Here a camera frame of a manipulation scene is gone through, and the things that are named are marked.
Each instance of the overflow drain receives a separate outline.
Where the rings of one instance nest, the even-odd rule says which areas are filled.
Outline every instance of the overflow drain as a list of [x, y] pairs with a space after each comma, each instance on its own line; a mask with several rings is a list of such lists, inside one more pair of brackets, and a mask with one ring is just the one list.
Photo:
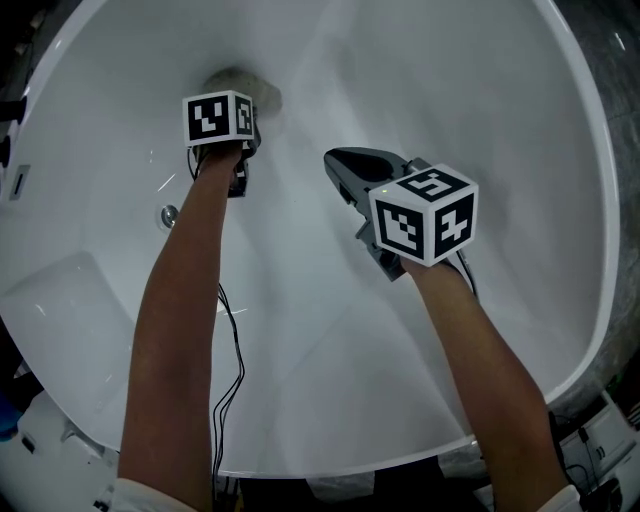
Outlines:
[[178, 213], [178, 209], [175, 206], [168, 204], [160, 212], [160, 220], [166, 227], [171, 229], [178, 219]]

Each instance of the black cable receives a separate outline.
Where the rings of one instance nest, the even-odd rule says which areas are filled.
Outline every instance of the black cable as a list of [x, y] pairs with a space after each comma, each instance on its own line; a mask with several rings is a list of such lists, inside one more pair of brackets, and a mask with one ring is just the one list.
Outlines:
[[[193, 178], [193, 181], [196, 181], [198, 179], [198, 176], [200, 174], [200, 167], [202, 166], [202, 163], [206, 160], [206, 158], [209, 156], [209, 151], [207, 152], [203, 152], [202, 156], [200, 158], [197, 158], [197, 166], [195, 171], [193, 170], [193, 167], [191, 166], [191, 149], [187, 150], [187, 165], [189, 167], [189, 174], [191, 174], [191, 177]], [[213, 484], [213, 497], [214, 500], [217, 499], [218, 496], [218, 492], [217, 492], [217, 488], [216, 488], [216, 484], [218, 481], [218, 472], [220, 471], [220, 466], [222, 464], [222, 457], [224, 455], [224, 426], [226, 424], [227, 421], [227, 414], [229, 413], [229, 409], [231, 407], [231, 403], [233, 402], [233, 399], [236, 397], [236, 394], [238, 393], [238, 390], [240, 389], [240, 385], [242, 384], [242, 381], [244, 380], [244, 376], [246, 373], [246, 369], [244, 366], [244, 360], [242, 359], [242, 352], [240, 350], [240, 342], [238, 340], [238, 326], [236, 324], [236, 320], [233, 317], [233, 313], [231, 312], [231, 306], [229, 306], [229, 299], [227, 298], [227, 293], [224, 291], [224, 288], [222, 287], [221, 284], [218, 284], [218, 299], [220, 300], [220, 302], [222, 303], [222, 305], [224, 306], [224, 309], [227, 312], [227, 316], [229, 317], [229, 321], [231, 322], [231, 328], [233, 329], [233, 341], [234, 341], [234, 345], [236, 348], [236, 357], [238, 358], [238, 376], [236, 377], [236, 380], [233, 381], [233, 384], [231, 384], [231, 387], [229, 389], [227, 389], [226, 393], [222, 396], [222, 398], [218, 401], [218, 403], [215, 405], [215, 407], [213, 408], [213, 450], [214, 450], [214, 456], [213, 456], [213, 471], [212, 471], [212, 484]], [[220, 405], [222, 404], [222, 407], [220, 408], [219, 411], [219, 415], [216, 421], [216, 411], [218, 411], [218, 407], [220, 407]], [[218, 442], [218, 425], [220, 426], [220, 440]]]
[[593, 478], [595, 479], [595, 484], [596, 484], [595, 490], [597, 491], [598, 488], [600, 487], [600, 484], [598, 483], [598, 475], [596, 474], [596, 467], [593, 465], [593, 459], [591, 458], [591, 451], [589, 451], [589, 444], [588, 444], [589, 434], [587, 434], [587, 431], [585, 430], [584, 427], [580, 427], [578, 429], [578, 436], [580, 437], [580, 440], [584, 444], [585, 450], [587, 450], [587, 455], [589, 456], [589, 462], [591, 463], [591, 470], [593, 471]]
[[240, 351], [240, 344], [238, 343], [238, 335], [237, 335], [238, 331], [237, 331], [237, 327], [236, 327], [236, 322], [235, 322], [235, 319], [233, 318], [233, 315], [231, 313], [231, 309], [229, 307], [229, 301], [227, 300], [226, 293], [224, 293], [224, 289], [222, 288], [222, 286], [220, 286], [220, 290], [221, 290], [221, 302], [222, 302], [223, 306], [225, 307], [225, 309], [227, 310], [227, 314], [229, 315], [229, 319], [231, 321], [231, 325], [232, 325], [233, 331], [234, 331], [234, 340], [235, 340], [235, 346], [236, 346], [236, 356], [238, 358], [238, 377], [236, 378], [236, 380], [233, 383], [233, 385], [231, 386], [231, 388], [229, 388], [227, 394], [229, 392], [231, 392], [232, 390], [233, 391], [231, 392], [231, 395], [229, 396], [227, 401], [224, 403], [224, 405], [220, 409], [220, 413], [219, 413], [220, 447], [219, 447], [219, 450], [218, 450], [217, 460], [215, 461], [215, 463], [217, 465], [216, 466], [216, 474], [220, 470], [220, 465], [222, 464], [222, 457], [224, 455], [224, 426], [225, 426], [226, 421], [227, 421], [227, 414], [229, 413], [229, 408], [231, 406], [231, 402], [235, 398], [236, 393], [238, 392], [238, 389], [240, 389], [240, 385], [242, 384], [242, 381], [244, 380], [244, 376], [245, 376], [245, 366], [244, 366], [244, 361], [242, 359], [242, 352]]
[[196, 174], [193, 172], [193, 167], [191, 167], [191, 148], [187, 149], [187, 165], [189, 166], [189, 174], [193, 178], [193, 181], [196, 181]]
[[569, 469], [573, 469], [573, 468], [580, 468], [582, 471], [584, 471], [584, 476], [586, 478], [586, 482], [587, 482], [587, 487], [589, 488], [589, 493], [591, 493], [591, 491], [593, 491], [593, 488], [591, 487], [591, 479], [589, 478], [589, 472], [586, 470], [586, 468], [580, 464], [571, 464], [571, 466], [567, 466], [565, 469], [569, 470]]
[[[242, 359], [242, 352], [240, 350], [240, 343], [238, 340], [238, 328], [236, 325], [235, 318], [233, 317], [233, 313], [231, 312], [231, 307], [229, 306], [229, 300], [227, 298], [227, 294], [224, 291], [224, 288], [222, 287], [222, 285], [218, 286], [218, 298], [220, 299], [220, 302], [222, 302], [222, 305], [224, 306], [227, 312], [227, 315], [229, 316], [229, 321], [231, 322], [231, 327], [233, 329], [233, 338], [234, 338], [234, 344], [236, 348], [236, 356], [238, 358], [238, 377], [236, 377], [236, 380], [233, 382], [231, 387], [227, 390], [227, 392], [222, 396], [222, 398], [218, 401], [216, 406], [213, 408], [213, 430], [214, 430], [214, 445], [215, 445], [214, 459], [213, 459], [214, 496], [216, 495], [215, 485], [218, 477], [218, 472], [220, 471], [220, 466], [222, 464], [222, 457], [224, 455], [224, 426], [227, 421], [227, 414], [229, 412], [233, 399], [235, 398], [236, 394], [238, 393], [238, 390], [240, 389], [240, 385], [242, 384], [242, 381], [244, 380], [244, 376], [246, 373], [244, 360]], [[218, 410], [218, 407], [220, 407], [220, 404], [222, 404], [222, 407], [220, 408], [218, 418], [217, 418], [220, 425], [220, 440], [218, 441], [216, 411]]]
[[475, 279], [473, 279], [473, 274], [471, 273], [471, 269], [469, 268], [469, 264], [467, 263], [467, 259], [464, 257], [464, 254], [462, 253], [462, 250], [457, 251], [456, 254], [458, 255], [458, 259], [460, 260], [460, 265], [462, 265], [462, 268], [463, 268], [465, 274], [467, 274], [467, 278], [469, 279], [469, 283], [471, 283], [471, 290], [473, 291], [473, 294], [476, 296], [476, 299], [477, 299], [478, 298], [478, 289], [476, 288], [476, 281], [475, 281]]
[[553, 449], [556, 452], [556, 457], [558, 458], [558, 462], [560, 463], [560, 465], [562, 466], [562, 472], [564, 473], [564, 476], [567, 478], [567, 481], [569, 482], [569, 484], [573, 485], [577, 491], [578, 494], [580, 494], [580, 500], [584, 499], [585, 496], [587, 496], [590, 492], [591, 492], [591, 483], [589, 482], [589, 475], [586, 472], [586, 470], [583, 468], [583, 470], [585, 471], [585, 477], [586, 477], [586, 485], [589, 486], [589, 490], [585, 493], [582, 488], [580, 486], [578, 486], [573, 478], [571, 478], [571, 475], [569, 474], [569, 472], [567, 471], [567, 467], [566, 467], [566, 463], [564, 460], [564, 453], [562, 452], [562, 447], [560, 446], [560, 441], [559, 441], [559, 433], [558, 433], [558, 422], [557, 420], [557, 415], [555, 415], [553, 412], [549, 411], [549, 428], [551, 429], [551, 438], [553, 440]]

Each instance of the white tub surface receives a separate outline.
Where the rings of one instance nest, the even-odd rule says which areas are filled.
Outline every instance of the white tub surface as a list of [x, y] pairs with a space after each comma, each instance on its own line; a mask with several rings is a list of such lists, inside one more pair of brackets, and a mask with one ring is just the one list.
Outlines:
[[[85, 0], [11, 130], [0, 313], [88, 435], [120, 445], [159, 209], [191, 184], [181, 100], [228, 65], [280, 87], [285, 108], [260, 126], [248, 196], [225, 225], [247, 377], [223, 472], [345, 474], [470, 441], [412, 283], [388, 282], [354, 238], [362, 218], [324, 172], [334, 147], [476, 180], [467, 252], [482, 304], [547, 400], [579, 377], [609, 318], [618, 202], [600, 100], [551, 2]], [[19, 165], [31, 170], [9, 201]], [[231, 334], [219, 314], [212, 405], [235, 378]]]

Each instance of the white box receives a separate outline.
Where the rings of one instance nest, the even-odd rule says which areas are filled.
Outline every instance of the white box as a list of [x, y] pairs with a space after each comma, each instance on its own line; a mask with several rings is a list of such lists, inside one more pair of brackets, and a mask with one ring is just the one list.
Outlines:
[[478, 185], [439, 164], [369, 192], [376, 243], [428, 267], [473, 241]]
[[237, 91], [222, 91], [182, 100], [187, 147], [225, 140], [253, 140], [253, 100]]

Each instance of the forearm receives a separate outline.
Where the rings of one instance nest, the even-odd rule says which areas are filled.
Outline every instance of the forearm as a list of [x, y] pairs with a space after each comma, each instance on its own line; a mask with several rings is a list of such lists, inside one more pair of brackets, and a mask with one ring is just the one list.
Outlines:
[[207, 163], [147, 283], [136, 325], [119, 476], [210, 508], [211, 344], [234, 162]]
[[523, 490], [508, 479], [494, 479], [497, 474], [526, 480], [526, 491], [532, 494], [526, 503], [535, 503], [536, 496], [549, 499], [566, 480], [555, 455], [542, 393], [455, 270], [437, 265], [414, 279], [503, 510], [518, 499], [512, 493]]

